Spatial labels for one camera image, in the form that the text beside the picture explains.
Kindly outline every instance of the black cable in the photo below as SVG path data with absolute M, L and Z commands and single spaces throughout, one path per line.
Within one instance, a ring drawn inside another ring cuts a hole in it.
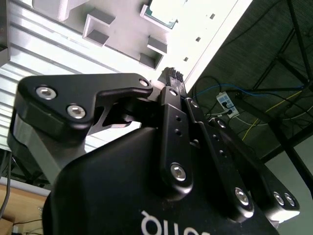
M 36 222 L 36 221 L 41 221 L 42 219 L 35 219 L 35 220 L 30 220 L 30 221 L 26 221 L 26 222 L 18 222 L 18 223 L 14 223 L 14 225 L 17 225 L 17 224 L 28 224 L 28 223 L 32 223 L 32 222 Z
M 303 96 L 303 97 L 300 97 L 299 99 L 304 99 L 304 98 L 311 98 L 313 97 L 313 95 L 307 95 L 307 96 Z
M 247 33 L 250 29 L 252 29 L 274 6 L 276 6 L 279 2 L 281 2 L 282 0 L 277 1 L 276 3 L 274 3 L 272 6 L 270 6 L 258 19 L 256 22 L 254 22 L 249 28 L 247 28 L 244 32 L 242 32 L 241 34 L 239 34 L 237 37 L 235 37 L 234 39 L 230 40 L 228 43 L 225 43 L 224 45 L 221 46 L 221 48 L 226 47 L 227 45 L 231 44 L 232 42 L 234 42 L 235 40 L 237 40 L 238 38 L 240 38 L 242 35 L 244 35 L 245 33 Z
M 235 117 L 238 117 L 238 115 L 232 116 L 232 117 L 228 120 L 227 125 L 229 126 L 230 120 L 233 120 Z
M 11 186 L 11 162 L 12 162 L 12 153 L 9 153 L 9 163 L 8 163 L 8 177 L 7 177 L 7 183 L 6 183 L 6 193 L 5 198 L 3 201 L 3 204 L 0 208 L 0 219 L 2 219 L 4 209 L 6 205 L 8 204 L 9 197 L 10 197 L 10 186 Z
M 292 124 L 292 136 L 294 136 L 294 123 L 291 121 Z
M 290 118 L 290 116 L 288 116 L 288 115 L 286 114 L 286 112 L 285 112 L 284 114 L 285 114 L 285 116 L 286 116 L 287 118 L 289 118 L 289 121 L 290 121 L 293 125 L 297 125 L 298 127 L 300 127 L 300 128 L 303 130 L 303 128 L 302 128 L 295 120 L 293 120 L 292 118 Z
M 297 105 L 295 102 L 289 100 L 289 99 L 286 99 L 286 98 L 283 98 L 282 96 L 280 95 L 277 95 L 277 94 L 274 94 L 274 93 L 268 93 L 268 92 L 262 92 L 263 94 L 271 94 L 273 96 L 276 96 L 276 97 L 279 97 L 287 102 L 289 102 L 290 104 L 294 105 L 294 106 L 297 106 L 299 109 L 301 109 L 303 112 L 305 112 L 306 114 L 308 114 L 311 118 L 313 118 L 313 116 L 307 111 L 305 110 L 304 108 L 302 108 L 301 106 Z
M 251 146 L 249 146 L 249 145 L 247 145 L 247 144 L 246 144 L 246 146 L 248 146 L 248 147 L 253 151 L 253 153 L 256 155 L 256 151 L 255 151 L 254 148 L 252 148 Z
M 219 92 L 222 92 L 222 86 L 221 86 L 220 82 L 218 81 L 218 79 L 216 79 L 216 78 L 213 77 L 213 76 L 210 76 L 210 75 L 209 75 L 209 76 L 203 76 L 203 77 L 199 78 L 199 79 L 195 82 L 195 84 L 194 84 L 194 86 L 193 86 L 193 88 L 192 88 L 192 91 L 191 91 L 191 95 L 192 95 L 192 98 L 195 97 L 195 100 L 196 100 L 196 102 L 199 104 L 200 107 L 204 107 L 204 108 L 208 109 L 208 112 L 205 113 L 205 115 L 211 114 L 211 113 L 212 113 L 212 110 L 215 108 L 215 106 L 216 106 L 217 103 L 218 103 L 218 101 L 215 101 L 214 105 L 213 105 L 211 108 L 208 108 L 207 106 L 201 105 L 200 102 L 198 101 L 198 97 L 197 97 L 197 94 L 198 94 L 198 91 L 197 91 L 197 84 L 198 84 L 201 80 L 207 79 L 207 78 L 213 79 L 213 80 L 219 85 L 219 87 L 220 87 L 220 91 L 219 91 Z
M 301 126 L 304 126 L 304 127 L 310 125 L 310 123 L 312 122 L 312 121 L 305 120 L 305 119 L 295 119 L 295 121 L 297 122 L 298 125 L 301 125 Z M 304 121 L 304 122 L 306 122 L 307 124 L 301 124 L 301 123 L 299 124 L 300 121 Z

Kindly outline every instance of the electronic component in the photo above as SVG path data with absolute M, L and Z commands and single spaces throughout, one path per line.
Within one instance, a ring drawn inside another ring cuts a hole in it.
M 229 118 L 239 115 L 238 110 L 236 109 L 235 105 L 233 104 L 233 102 L 231 101 L 231 99 L 229 98 L 226 92 L 219 93 L 216 96 L 216 99 L 224 110 L 232 111 L 232 113 L 227 114 Z

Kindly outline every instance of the bolt head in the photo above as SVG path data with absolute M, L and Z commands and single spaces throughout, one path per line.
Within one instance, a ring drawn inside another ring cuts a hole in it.
M 221 128 L 226 128 L 225 124 L 224 124 L 222 121 L 220 121 L 220 120 L 217 121 L 217 124 L 218 124 Z
M 184 181 L 186 179 L 185 170 L 178 164 L 171 165 L 171 173 L 173 177 L 178 181 Z
M 174 95 L 174 96 L 176 96 L 176 95 L 177 95 L 177 92 L 176 92 L 176 91 L 174 91 L 173 89 L 170 89 L 170 93 L 171 93 L 172 95 Z
M 86 115 L 85 110 L 78 105 L 68 106 L 67 113 L 75 119 L 81 119 Z
M 149 84 L 145 81 L 145 80 L 143 80 L 143 79 L 139 79 L 139 83 L 142 85 L 142 86 L 145 86 L 145 87 L 147 87 Z
M 249 199 L 241 188 L 235 188 L 235 195 L 244 206 L 249 205 Z
M 294 200 L 290 197 L 288 193 L 285 193 L 285 198 L 287 199 L 290 205 L 292 205 L 293 207 L 295 206 Z
M 274 197 L 276 199 L 276 201 L 283 206 L 285 204 L 284 200 L 282 199 L 282 197 L 279 195 L 279 193 L 274 192 Z
M 195 106 L 196 108 L 199 107 L 198 104 L 197 104 L 196 102 L 194 102 L 193 100 L 191 100 L 190 103 L 191 103 L 193 106 Z
M 52 88 L 49 87 L 38 87 L 36 89 L 36 94 L 42 98 L 42 99 L 54 99 L 57 94 L 55 93 L 55 91 Z

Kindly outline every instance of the black metal beam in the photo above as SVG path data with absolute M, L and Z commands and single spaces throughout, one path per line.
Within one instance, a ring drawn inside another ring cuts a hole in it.
M 297 134 L 295 134 L 293 137 L 291 137 L 288 140 L 288 145 L 291 147 L 295 147 L 304 140 L 306 140 L 308 137 L 311 137 L 313 135 L 313 123 L 305 127 L 303 130 L 299 131 Z M 283 147 L 280 145 L 268 154 L 266 154 L 264 157 L 261 158 L 261 161 L 263 163 L 267 163 L 274 157 L 276 157 L 278 154 L 282 153 L 284 151 Z
M 307 85 L 309 83 L 308 79 L 303 76 L 298 70 L 294 68 L 291 64 L 289 64 L 286 60 L 281 57 L 278 57 L 277 60 L 289 71 L 291 72 L 296 78 L 302 82 L 303 85 Z
M 296 17 L 295 12 L 294 12 L 292 1 L 291 0 L 287 0 L 287 4 L 288 4 L 288 7 L 289 7 L 289 11 L 290 11 L 292 23 L 293 23 L 293 26 L 294 26 L 294 30 L 295 30 L 295 33 L 296 33 L 296 36 L 297 36 L 297 40 L 298 40 L 298 44 L 299 44 L 299 47 L 300 47 L 300 51 L 301 51 L 302 59 L 303 59 L 303 62 L 304 62 L 304 66 L 305 66 L 305 69 L 306 69 L 307 74 L 308 74 L 308 79 L 309 79 L 309 81 L 313 81 L 312 70 L 310 68 L 310 63 L 309 63 L 309 60 L 308 60 L 308 56 L 307 56 L 307 53 L 305 51 L 305 47 L 304 47 L 302 36 L 301 36 L 301 31 L 300 31 L 300 28 L 299 28 L 297 17 Z
M 235 106 L 239 107 L 248 113 L 256 116 L 259 120 L 262 120 L 264 122 L 270 122 L 273 121 L 273 118 L 269 116 L 268 114 L 264 113 L 263 111 L 259 110 L 258 108 L 252 106 L 251 104 L 245 102 L 239 95 L 235 97 L 234 100 Z
M 273 67 L 276 65 L 276 59 L 277 57 L 284 53 L 286 48 L 288 47 L 288 45 L 290 44 L 291 40 L 293 39 L 295 35 L 295 30 L 294 28 L 291 29 L 290 33 L 288 34 L 286 40 L 284 41 L 283 45 L 280 47 L 279 51 L 277 52 L 277 55 L 275 56 L 275 58 L 271 61 L 271 63 L 269 64 L 269 66 L 265 69 L 264 73 L 260 76 L 260 78 L 258 79 L 258 81 L 255 83 L 255 85 L 253 86 L 252 90 L 257 89 L 262 82 L 264 81 L 264 79 L 267 77 L 267 75 L 271 72 L 271 70 L 273 69 Z
M 282 130 L 279 128 L 276 122 L 269 122 L 268 126 L 271 128 L 272 132 L 276 136 L 277 140 L 280 142 L 282 148 L 288 155 L 289 159 L 292 161 L 294 167 L 297 169 L 298 173 L 300 174 L 301 178 L 309 188 L 311 192 L 311 196 L 313 198 L 313 176 L 307 166 L 304 164 L 298 153 L 295 149 L 290 146 L 288 143 L 288 139 Z

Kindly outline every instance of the screw hole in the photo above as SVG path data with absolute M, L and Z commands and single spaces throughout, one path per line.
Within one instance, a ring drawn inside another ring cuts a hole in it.
M 176 129 L 176 130 L 175 130 L 175 133 L 176 133 L 176 135 L 181 136 L 181 132 L 180 132 L 179 129 Z
M 216 141 L 220 141 L 220 139 L 217 137 L 217 135 L 213 135 L 213 139 L 215 139 Z
M 145 80 L 143 80 L 143 79 L 139 79 L 139 83 L 142 85 L 142 86 L 145 86 L 145 87 L 147 87 L 147 86 L 149 86 L 149 84 L 145 81 Z
M 221 154 L 223 157 L 226 157 L 226 154 L 224 153 L 223 150 L 220 150 L 220 154 Z

